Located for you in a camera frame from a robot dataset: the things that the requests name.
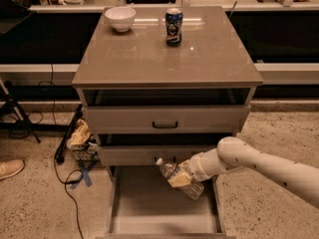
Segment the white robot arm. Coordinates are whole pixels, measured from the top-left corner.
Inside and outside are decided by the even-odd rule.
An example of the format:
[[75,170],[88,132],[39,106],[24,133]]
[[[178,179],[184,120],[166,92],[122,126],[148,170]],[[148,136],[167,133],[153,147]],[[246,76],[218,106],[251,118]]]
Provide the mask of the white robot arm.
[[179,172],[168,183],[172,187],[186,186],[240,167],[262,174],[319,208],[319,168],[262,152],[233,136],[221,139],[216,148],[181,163]]

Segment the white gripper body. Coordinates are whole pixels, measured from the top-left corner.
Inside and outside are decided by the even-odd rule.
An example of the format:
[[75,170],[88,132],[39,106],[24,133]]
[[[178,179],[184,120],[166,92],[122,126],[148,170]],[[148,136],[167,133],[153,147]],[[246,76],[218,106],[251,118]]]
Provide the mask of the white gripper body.
[[211,175],[207,174],[206,171],[203,169],[201,159],[199,157],[193,156],[188,161],[185,170],[196,181],[206,181],[208,179],[211,179]]

